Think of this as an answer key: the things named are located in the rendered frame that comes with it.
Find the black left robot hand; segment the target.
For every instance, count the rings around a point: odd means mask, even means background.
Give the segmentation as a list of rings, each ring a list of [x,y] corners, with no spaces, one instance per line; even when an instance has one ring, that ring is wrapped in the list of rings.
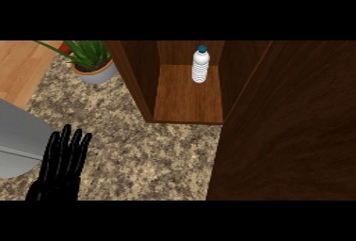
[[[83,165],[92,134],[83,135],[71,125],[52,133],[46,145],[40,171],[25,201],[76,201],[79,199]]]

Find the brown wooden cabinet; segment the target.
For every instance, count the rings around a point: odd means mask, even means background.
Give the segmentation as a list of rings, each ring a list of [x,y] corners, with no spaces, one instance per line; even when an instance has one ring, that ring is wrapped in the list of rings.
[[[194,53],[210,54],[192,79]],[[108,40],[107,49],[148,123],[222,125],[271,47],[266,40]]]

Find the white plastic water bottle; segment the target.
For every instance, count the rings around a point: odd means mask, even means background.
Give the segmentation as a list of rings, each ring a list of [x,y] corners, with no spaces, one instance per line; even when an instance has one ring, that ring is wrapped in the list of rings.
[[[192,62],[192,80],[200,84],[206,81],[207,78],[209,63],[210,54],[207,52],[207,46],[200,45],[194,54]]]

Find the brown wooden cabinet door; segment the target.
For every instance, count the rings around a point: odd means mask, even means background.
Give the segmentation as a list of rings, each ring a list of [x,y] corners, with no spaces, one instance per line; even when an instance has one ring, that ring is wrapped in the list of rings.
[[[207,198],[356,200],[356,40],[269,44],[222,128]]]

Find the grey appliance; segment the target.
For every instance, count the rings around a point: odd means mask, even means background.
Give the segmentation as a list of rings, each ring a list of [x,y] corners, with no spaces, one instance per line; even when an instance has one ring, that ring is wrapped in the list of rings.
[[[0,98],[0,178],[27,173],[42,162],[50,124]]]

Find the green potted plant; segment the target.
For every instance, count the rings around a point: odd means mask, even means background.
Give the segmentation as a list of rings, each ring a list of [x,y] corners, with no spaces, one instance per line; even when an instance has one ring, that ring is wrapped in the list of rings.
[[[101,40],[65,40],[64,43],[71,53],[42,40],[36,43],[70,60],[71,69],[87,84],[104,84],[118,73],[111,53]]]

